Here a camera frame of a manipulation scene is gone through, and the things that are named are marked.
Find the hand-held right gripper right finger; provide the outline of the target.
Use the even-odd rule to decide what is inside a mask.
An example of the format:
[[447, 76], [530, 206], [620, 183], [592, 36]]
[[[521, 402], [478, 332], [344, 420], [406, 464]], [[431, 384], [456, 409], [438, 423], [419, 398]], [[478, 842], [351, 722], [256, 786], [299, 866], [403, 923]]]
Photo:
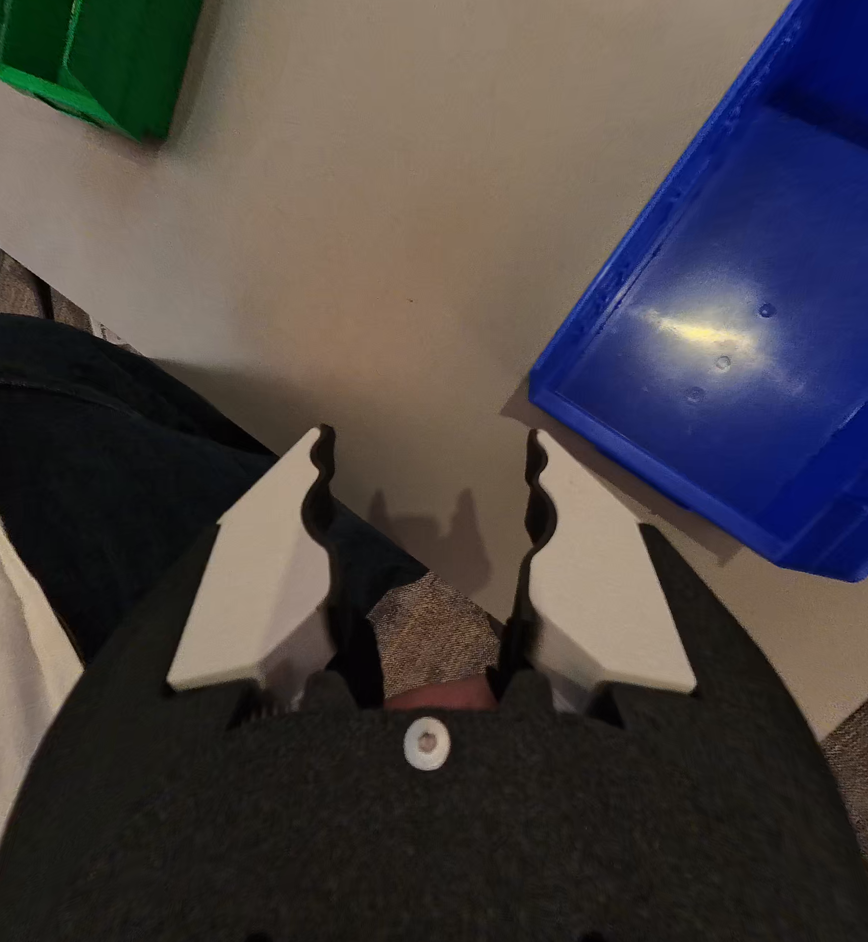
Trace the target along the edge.
[[545, 430], [531, 430], [520, 565], [496, 696], [534, 669], [554, 698], [610, 684], [682, 695], [697, 686], [638, 518]]

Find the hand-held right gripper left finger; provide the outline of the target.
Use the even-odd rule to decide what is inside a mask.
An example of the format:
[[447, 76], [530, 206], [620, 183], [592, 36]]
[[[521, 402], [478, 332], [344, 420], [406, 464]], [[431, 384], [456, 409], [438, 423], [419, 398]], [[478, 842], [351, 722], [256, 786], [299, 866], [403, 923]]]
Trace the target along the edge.
[[178, 691], [250, 681], [299, 696], [335, 652], [325, 531], [335, 434], [308, 430], [217, 522], [167, 681]]

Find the blue plastic bin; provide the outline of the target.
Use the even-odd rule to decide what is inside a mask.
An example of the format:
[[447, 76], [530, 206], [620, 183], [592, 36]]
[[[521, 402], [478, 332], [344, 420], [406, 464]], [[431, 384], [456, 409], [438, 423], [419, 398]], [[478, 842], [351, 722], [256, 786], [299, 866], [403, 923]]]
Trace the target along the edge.
[[868, 576], [868, 1], [785, 9], [528, 396], [768, 561]]

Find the green plastic bin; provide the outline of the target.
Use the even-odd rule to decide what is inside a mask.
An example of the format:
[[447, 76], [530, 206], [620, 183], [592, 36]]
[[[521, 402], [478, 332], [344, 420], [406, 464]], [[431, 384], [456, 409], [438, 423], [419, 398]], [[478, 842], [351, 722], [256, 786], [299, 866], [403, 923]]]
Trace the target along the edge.
[[0, 1], [0, 81], [141, 142], [169, 135], [202, 1]]

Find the grey desk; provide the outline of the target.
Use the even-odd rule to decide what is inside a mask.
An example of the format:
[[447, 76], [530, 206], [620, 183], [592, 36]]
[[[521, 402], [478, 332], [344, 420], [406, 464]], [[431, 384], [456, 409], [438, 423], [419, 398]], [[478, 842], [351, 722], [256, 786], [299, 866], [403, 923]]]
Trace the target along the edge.
[[527, 398], [527, 374], [786, 2], [207, 2], [168, 140], [0, 82], [0, 248], [490, 615], [543, 428], [658, 525], [817, 736], [868, 698], [868, 578], [783, 570]]

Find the person's dark pants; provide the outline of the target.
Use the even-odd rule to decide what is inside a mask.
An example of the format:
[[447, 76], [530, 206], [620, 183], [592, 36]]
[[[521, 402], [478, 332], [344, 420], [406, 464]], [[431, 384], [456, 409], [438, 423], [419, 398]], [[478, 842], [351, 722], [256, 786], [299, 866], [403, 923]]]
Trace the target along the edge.
[[0, 515], [83, 663], [277, 460], [149, 359], [0, 313]]

